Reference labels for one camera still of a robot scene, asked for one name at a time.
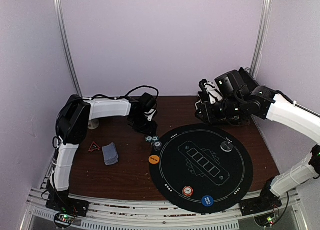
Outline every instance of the metal frame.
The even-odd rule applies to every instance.
[[[60,26],[60,33],[61,33],[61,38],[63,42],[65,58],[68,64],[72,82],[76,89],[77,94],[80,96],[83,96],[81,92],[80,84],[77,78],[74,62],[72,60],[70,47],[69,47],[61,0],[53,0],[53,1],[54,1],[54,6],[55,6],[56,14],[58,17],[59,26]],[[262,56],[262,53],[261,53],[262,46],[267,37],[267,30],[268,30],[269,21],[270,21],[271,3],[272,3],[272,0],[263,0],[259,32],[258,32],[258,37],[255,45],[253,58],[252,58],[251,67],[250,67],[251,68],[250,72],[255,79],[257,78],[257,74],[260,67],[261,56]]]
[[[27,199],[27,209],[20,226],[21,230],[28,230],[33,216],[53,220],[55,211],[45,207],[46,201],[41,198],[44,189],[32,188]],[[260,191],[250,192],[244,199],[259,196]],[[305,219],[305,210],[296,190],[289,192],[289,206],[294,209],[296,221],[300,230],[308,230]],[[168,201],[125,201],[101,199],[70,195],[72,198],[83,199],[90,202],[87,217],[78,217],[73,226],[81,229],[239,229],[239,220],[251,218],[256,215],[242,216],[239,204],[223,212],[200,214],[189,212],[172,205]],[[284,209],[287,197],[283,196]]]
[[[251,75],[255,79],[257,78],[260,63],[261,63],[262,47],[267,38],[267,31],[269,27],[270,13],[271,13],[271,3],[272,3],[272,0],[263,1],[259,32],[258,32],[258,37],[256,40],[255,50],[254,50],[253,59],[251,63]]]
[[[59,26],[60,26],[60,33],[61,33],[61,37],[62,37],[64,54],[65,54],[66,62],[68,64],[68,68],[70,71],[72,82],[73,82],[73,85],[76,89],[77,94],[82,97],[83,95],[82,95],[80,84],[79,84],[77,74],[75,71],[75,66],[74,66],[74,62],[72,60],[69,42],[68,42],[68,38],[67,38],[67,32],[66,32],[66,26],[65,26],[65,21],[64,21],[64,15],[63,15],[63,11],[62,11],[61,0],[53,0],[53,1],[54,1],[55,11],[56,11],[56,15],[58,17],[58,22],[59,22]]]

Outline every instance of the blue poker chip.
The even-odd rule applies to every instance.
[[[204,196],[201,200],[203,206],[212,206],[214,204],[214,199],[212,196]]]

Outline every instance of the black circular mat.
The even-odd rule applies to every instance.
[[[254,173],[250,155],[227,132],[205,124],[187,125],[166,133],[160,142],[162,148],[153,148],[149,159],[151,177],[178,207],[219,212],[249,191]]]

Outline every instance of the red triangle sticker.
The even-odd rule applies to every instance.
[[[89,152],[93,152],[93,151],[99,150],[99,149],[101,149],[101,147],[99,147],[99,145],[96,144],[96,143],[93,141],[92,144],[91,144],[91,147],[90,147],[90,149],[89,149]]]

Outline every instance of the stack of cards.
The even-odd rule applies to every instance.
[[[108,165],[113,165],[118,162],[118,153],[116,149],[116,145],[112,142],[108,146],[102,147],[104,163]]]

